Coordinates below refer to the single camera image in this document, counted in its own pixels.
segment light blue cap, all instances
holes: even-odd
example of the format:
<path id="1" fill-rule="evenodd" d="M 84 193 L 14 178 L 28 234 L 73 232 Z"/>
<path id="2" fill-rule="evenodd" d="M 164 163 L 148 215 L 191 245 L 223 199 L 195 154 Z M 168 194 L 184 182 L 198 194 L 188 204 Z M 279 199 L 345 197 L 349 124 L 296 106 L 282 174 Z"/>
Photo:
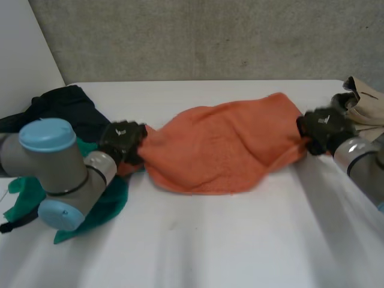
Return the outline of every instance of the light blue cap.
<path id="1" fill-rule="evenodd" d="M 380 203 L 377 208 L 381 213 L 384 213 L 384 202 Z"/>
<path id="2" fill-rule="evenodd" d="M 24 126 L 19 133 L 20 144 L 34 152 L 58 152 L 76 141 L 71 124 L 59 118 L 37 120 Z"/>
<path id="3" fill-rule="evenodd" d="M 75 207 L 52 199 L 42 201 L 37 213 L 48 226 L 65 231 L 76 230 L 85 219 Z"/>

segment beige cloth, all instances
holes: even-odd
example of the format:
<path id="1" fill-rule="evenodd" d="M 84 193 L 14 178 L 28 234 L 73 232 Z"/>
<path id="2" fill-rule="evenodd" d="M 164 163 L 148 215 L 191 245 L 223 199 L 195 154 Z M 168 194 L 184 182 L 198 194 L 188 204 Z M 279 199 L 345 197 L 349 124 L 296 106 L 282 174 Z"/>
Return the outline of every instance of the beige cloth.
<path id="1" fill-rule="evenodd" d="M 343 86 L 352 91 L 358 101 L 348 108 L 347 117 L 356 122 L 355 128 L 361 137 L 374 141 L 384 133 L 384 94 L 353 76 Z"/>

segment black cloth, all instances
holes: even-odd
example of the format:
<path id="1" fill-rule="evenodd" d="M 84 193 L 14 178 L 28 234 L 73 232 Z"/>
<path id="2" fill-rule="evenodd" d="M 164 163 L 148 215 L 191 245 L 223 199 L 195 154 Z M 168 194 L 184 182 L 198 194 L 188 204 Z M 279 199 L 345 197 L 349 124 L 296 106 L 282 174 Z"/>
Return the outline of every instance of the black cloth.
<path id="1" fill-rule="evenodd" d="M 98 142 L 110 123 L 83 90 L 73 85 L 34 97 L 25 112 L 0 119 L 0 133 L 18 133 L 26 124 L 42 118 L 68 121 L 84 142 Z"/>

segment white table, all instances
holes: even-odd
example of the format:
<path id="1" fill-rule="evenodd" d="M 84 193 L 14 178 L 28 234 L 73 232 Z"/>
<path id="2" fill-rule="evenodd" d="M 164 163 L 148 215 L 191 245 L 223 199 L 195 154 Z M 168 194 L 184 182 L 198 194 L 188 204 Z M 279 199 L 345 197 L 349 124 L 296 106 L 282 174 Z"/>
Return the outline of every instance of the white table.
<path id="1" fill-rule="evenodd" d="M 280 91 L 304 112 L 328 104 L 341 84 L 78 83 L 110 120 L 154 128 L 194 106 Z M 234 196 L 168 193 L 145 173 L 129 188 L 120 215 L 86 236 L 53 245 L 55 231 L 39 220 L 0 236 L 0 287 L 384 286 L 384 216 L 329 157 L 307 157 Z M 14 200 L 7 195 L 0 212 Z"/>

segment black strap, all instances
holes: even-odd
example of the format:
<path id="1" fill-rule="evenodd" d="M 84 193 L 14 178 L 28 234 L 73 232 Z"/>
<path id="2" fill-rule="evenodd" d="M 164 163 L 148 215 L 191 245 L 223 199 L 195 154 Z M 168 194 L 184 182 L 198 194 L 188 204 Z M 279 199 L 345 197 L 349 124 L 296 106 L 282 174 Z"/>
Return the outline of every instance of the black strap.
<path id="1" fill-rule="evenodd" d="M 34 221 L 38 217 L 38 214 L 37 214 L 38 207 L 39 205 L 35 206 L 30 213 L 24 215 L 23 217 L 17 219 L 14 222 L 7 222 L 7 223 L 1 224 L 0 233 L 2 234 L 9 233 L 15 228 L 22 227 Z"/>

